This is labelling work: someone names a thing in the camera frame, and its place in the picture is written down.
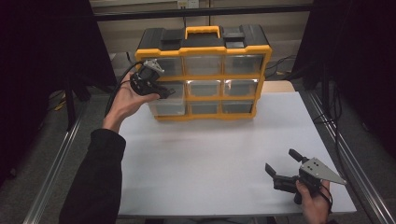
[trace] black fabric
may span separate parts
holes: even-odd
[[[125,140],[110,130],[91,134],[87,155],[67,194],[59,223],[115,223],[120,209]]]

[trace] white tabletop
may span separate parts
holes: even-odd
[[[265,93],[255,119],[157,121],[146,105],[122,124],[120,215],[133,217],[281,216],[301,213],[294,195],[265,173],[298,174],[296,149],[334,164],[298,92]],[[345,186],[331,184],[334,213],[355,212]]]

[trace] storage organizer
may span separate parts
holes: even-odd
[[[159,120],[252,119],[271,48],[260,25],[147,29],[135,57],[157,59],[176,93],[149,103]]]

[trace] black sleeve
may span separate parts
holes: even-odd
[[[67,194],[59,223],[115,223],[124,150],[125,140],[117,133],[106,129],[91,133],[87,155]]]

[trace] floor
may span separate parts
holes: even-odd
[[[125,58],[125,55],[117,54],[113,60],[116,76],[120,76],[127,66],[128,62]],[[294,88],[301,94],[311,117],[313,119],[316,118],[319,112],[314,106],[312,95],[319,95],[320,86],[315,91],[305,91],[303,90],[301,80],[293,80],[292,83]],[[76,100],[77,111],[84,111],[85,113],[80,119],[77,134],[72,136],[73,143],[67,146],[69,150],[64,155],[63,165],[58,167],[59,171],[55,176],[56,181],[53,182],[45,203],[38,206],[40,208],[38,215],[33,217],[33,219],[39,220],[39,223],[57,223],[57,217],[65,194],[89,144],[90,132],[100,127],[108,96],[95,88],[90,89],[90,92],[92,93],[92,98],[88,103],[82,103]],[[59,158],[58,153],[60,148],[64,147],[64,139],[67,134],[70,135],[70,133],[65,131],[67,127],[67,114],[65,107],[58,111],[50,108],[59,104],[61,98],[62,94],[50,99],[48,115],[44,119],[43,125],[35,141],[32,143],[29,152],[25,155],[19,167],[17,167],[17,176],[7,180],[0,188],[0,224],[23,223],[26,217],[31,215],[29,212],[32,211],[35,197],[40,191],[55,158]],[[391,216],[394,217],[396,215],[396,191],[394,190],[396,187],[396,160],[382,148],[375,135],[367,131],[359,115],[343,99],[342,93],[341,99],[343,114],[338,120],[338,130],[341,134],[338,140],[345,139],[347,147],[359,163],[358,168],[361,168],[363,175],[369,179],[369,187],[373,187],[375,192],[379,194],[379,197],[374,196],[374,198],[377,200],[382,199]],[[347,190],[358,209],[358,212],[355,214],[331,215],[329,219],[334,219],[338,223],[392,223],[378,218],[372,207],[373,201],[370,200],[372,192],[364,190],[365,186],[362,185],[359,176],[356,175],[357,172],[355,170],[351,171],[349,162],[339,161],[338,150],[335,147],[332,136],[329,134],[328,127],[321,123],[317,124],[317,129],[334,163],[337,167],[340,167],[339,172],[349,177]],[[302,216],[277,217],[276,220],[277,223],[304,223]],[[117,223],[143,223],[143,221],[143,219],[121,219]],[[204,221],[194,220],[193,223],[202,223]],[[221,221],[224,223],[250,223],[249,220]],[[190,224],[191,220],[167,220],[167,224],[171,223]]]

